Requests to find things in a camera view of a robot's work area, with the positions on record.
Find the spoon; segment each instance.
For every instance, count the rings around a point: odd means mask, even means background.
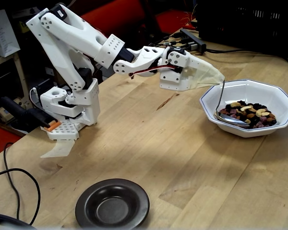
[[[242,127],[242,128],[250,127],[250,125],[245,123],[244,121],[240,121],[238,119],[235,119],[235,118],[233,118],[231,116],[227,116],[227,115],[222,114],[222,113],[219,113],[217,111],[217,109],[218,109],[218,107],[220,106],[220,103],[221,103],[221,99],[222,99],[222,95],[223,95],[223,91],[224,91],[224,86],[225,86],[225,80],[223,81],[223,87],[222,87],[220,100],[219,100],[219,103],[216,106],[216,111],[214,113],[215,118],[218,119],[219,121],[223,121],[225,123],[228,123],[228,124],[231,124],[231,125],[234,125],[234,126],[238,126],[238,127]]]

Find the black plate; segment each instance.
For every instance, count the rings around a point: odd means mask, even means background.
[[[140,226],[148,215],[149,199],[138,184],[124,179],[98,182],[85,190],[76,205],[82,228],[124,228]]]

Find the wooden tabletop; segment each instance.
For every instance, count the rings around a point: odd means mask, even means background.
[[[248,52],[199,58],[227,81],[254,79],[288,94],[288,63],[281,58]],[[101,180],[125,178],[148,193],[151,208],[144,227],[288,228],[288,127],[257,138],[226,133],[200,106],[207,88],[167,91],[159,88],[158,77],[114,75],[102,83],[98,124],[80,131],[67,157],[40,158],[55,142],[39,128],[10,147],[9,167],[29,171],[41,188],[34,226],[78,227],[74,209],[81,193]],[[21,220],[30,222],[35,185],[21,172],[12,177],[21,194]],[[5,175],[0,213],[16,213],[16,196]]]

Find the black crate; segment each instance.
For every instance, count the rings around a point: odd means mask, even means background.
[[[198,0],[199,37],[288,57],[288,0]]]

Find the white robotic arm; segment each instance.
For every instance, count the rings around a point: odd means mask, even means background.
[[[97,122],[99,89],[97,80],[92,79],[95,70],[87,56],[105,68],[113,65],[118,74],[150,77],[159,71],[160,87],[164,89],[185,91],[195,88],[207,74],[221,78],[221,81],[224,79],[211,64],[181,48],[144,46],[138,51],[126,49],[118,37],[106,38],[63,5],[50,11],[44,9],[26,24],[72,89],[72,93],[67,94],[66,90],[53,87],[40,96],[43,109],[62,122],[59,127],[46,129],[51,139],[77,139],[78,130]]]

